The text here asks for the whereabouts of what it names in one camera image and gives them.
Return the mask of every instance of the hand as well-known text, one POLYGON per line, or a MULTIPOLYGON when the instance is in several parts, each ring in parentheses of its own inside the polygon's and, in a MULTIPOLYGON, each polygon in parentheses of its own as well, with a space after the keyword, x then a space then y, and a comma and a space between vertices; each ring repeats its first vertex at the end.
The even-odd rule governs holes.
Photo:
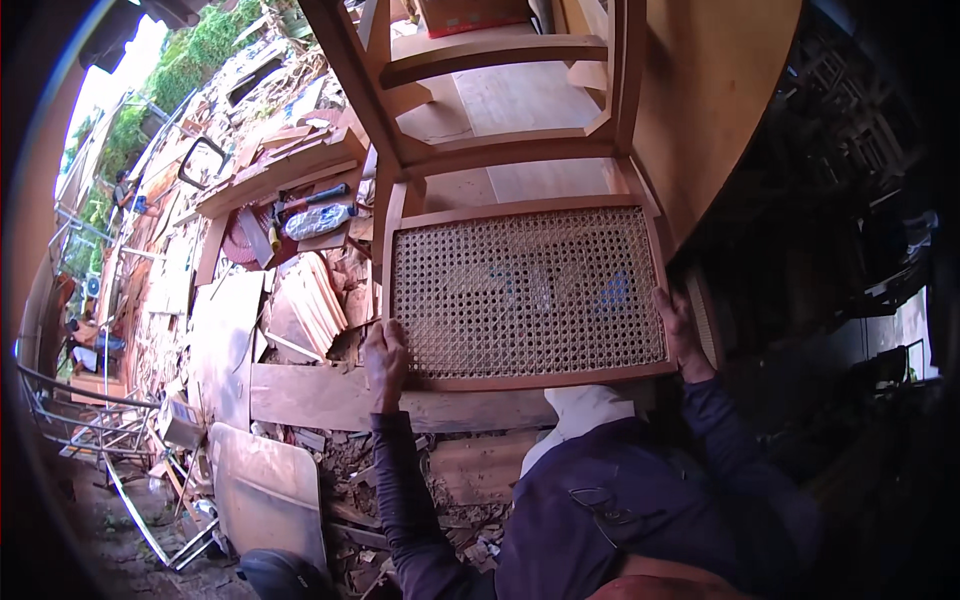
POLYGON ((667 294, 659 287, 654 288, 653 299, 663 319, 667 347, 677 357, 684 381, 699 383, 712 379, 716 371, 700 347, 700 336, 690 313, 690 300, 685 294, 673 291, 667 294))
POLYGON ((410 364, 407 338, 399 321, 390 319, 385 324, 373 324, 364 351, 374 397, 372 412, 395 413, 400 409, 400 389, 410 364))

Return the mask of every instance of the rattan webbing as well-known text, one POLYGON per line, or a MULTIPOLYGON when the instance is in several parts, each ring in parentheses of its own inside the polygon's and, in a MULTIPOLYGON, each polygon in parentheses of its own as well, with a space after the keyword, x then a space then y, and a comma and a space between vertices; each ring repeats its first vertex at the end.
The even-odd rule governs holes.
POLYGON ((666 360, 639 207, 402 229, 393 313, 424 379, 590 372, 666 360))

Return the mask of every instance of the wooden chair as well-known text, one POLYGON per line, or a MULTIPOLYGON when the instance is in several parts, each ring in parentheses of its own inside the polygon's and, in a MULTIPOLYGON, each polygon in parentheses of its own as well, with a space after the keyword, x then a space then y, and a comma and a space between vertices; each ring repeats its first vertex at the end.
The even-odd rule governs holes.
POLYGON ((391 60, 385 0, 367 0, 358 29, 340 0, 300 6, 377 151, 373 255, 384 317, 410 338, 414 385, 556 387, 676 370, 650 300, 665 284, 662 217, 630 158, 645 1, 610 0, 609 30, 597 35, 503 37, 401 60, 391 60), (606 105, 587 127, 427 144, 388 108, 404 104, 391 90, 421 79, 544 60, 606 61, 606 105), (431 175, 594 157, 611 159, 610 195, 422 214, 431 175))

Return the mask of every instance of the sky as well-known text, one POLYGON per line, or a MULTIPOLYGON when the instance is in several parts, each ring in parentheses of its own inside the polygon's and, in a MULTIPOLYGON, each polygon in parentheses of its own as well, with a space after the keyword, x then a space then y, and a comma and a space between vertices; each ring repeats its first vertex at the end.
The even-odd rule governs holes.
MULTIPOLYGON (((136 37, 127 42, 127 54, 112 74, 98 66, 87 69, 84 85, 80 88, 80 96, 77 97, 73 116, 70 117, 64 147, 68 141, 73 142, 73 133, 95 107, 106 110, 120 100, 128 87, 137 89, 143 85, 160 58, 160 46, 166 34, 167 26, 163 21, 155 23, 145 14, 137 26, 136 37)), ((63 176, 57 178, 58 189, 62 179, 63 176)))

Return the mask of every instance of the dark long-sleeve shirt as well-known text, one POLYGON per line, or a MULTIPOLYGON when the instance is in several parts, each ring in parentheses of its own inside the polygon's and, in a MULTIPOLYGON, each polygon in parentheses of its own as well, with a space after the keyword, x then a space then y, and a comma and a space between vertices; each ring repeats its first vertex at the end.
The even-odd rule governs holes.
POLYGON ((409 415, 372 415, 377 502, 404 597, 585 598, 624 553, 776 595, 816 554, 813 500, 763 459, 716 378, 685 386, 684 417, 706 477, 688 476, 634 418, 551 448, 514 487, 493 576, 461 564, 441 531, 409 415))

